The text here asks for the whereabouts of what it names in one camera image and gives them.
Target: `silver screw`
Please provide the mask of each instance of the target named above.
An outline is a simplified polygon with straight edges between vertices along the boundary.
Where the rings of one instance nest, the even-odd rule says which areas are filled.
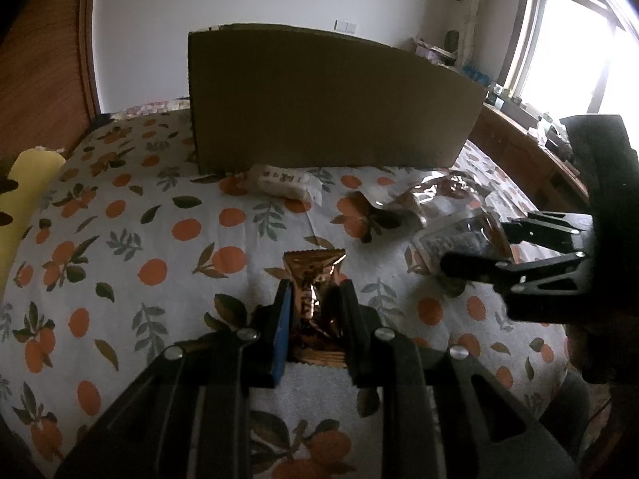
[[[170,345],[162,354],[166,360],[179,360],[184,356],[184,350],[179,345]]]
[[[395,332],[391,328],[377,328],[375,338],[382,342],[390,342],[395,338]]]
[[[252,340],[257,340],[260,337],[260,334],[252,328],[242,328],[238,329],[237,336],[244,342],[250,342]]]
[[[462,345],[451,345],[448,354],[455,360],[464,360],[468,356],[468,350]]]

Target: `yellow object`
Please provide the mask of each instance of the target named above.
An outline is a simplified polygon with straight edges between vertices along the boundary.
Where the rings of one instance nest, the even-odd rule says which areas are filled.
[[[65,158],[59,153],[28,149],[20,153],[9,171],[9,178],[18,182],[18,188],[0,195],[0,211],[14,218],[9,225],[0,227],[0,296],[4,295],[15,252],[38,199],[64,164]]]

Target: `window pane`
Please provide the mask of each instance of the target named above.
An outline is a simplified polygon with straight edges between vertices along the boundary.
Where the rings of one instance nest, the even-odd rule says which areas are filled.
[[[599,113],[621,115],[634,149],[639,149],[638,84],[639,45],[630,34],[618,27],[612,46],[608,84]]]
[[[610,36],[602,15],[572,0],[547,0],[522,101],[554,119],[586,113]]]

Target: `cardboard box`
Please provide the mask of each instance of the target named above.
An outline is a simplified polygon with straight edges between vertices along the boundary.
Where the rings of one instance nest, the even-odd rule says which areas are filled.
[[[279,167],[451,166],[486,89],[412,53],[282,25],[189,34],[202,174]]]

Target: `floral blanket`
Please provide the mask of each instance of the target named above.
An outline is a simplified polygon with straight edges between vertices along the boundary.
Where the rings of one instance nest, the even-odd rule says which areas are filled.
[[[197,173],[190,124],[180,110],[90,134],[18,249],[0,310],[0,412],[47,477],[165,347],[270,304],[289,250],[343,247],[341,272],[386,323],[419,345],[464,345],[536,415],[546,408],[566,369],[563,329],[512,323],[490,286],[428,275],[414,230],[353,194],[407,169],[312,168],[321,206],[247,193],[237,176]],[[456,167],[494,187],[503,218],[534,209],[470,142]],[[379,475],[379,396],[345,370],[288,364],[280,388],[251,401],[260,477]]]

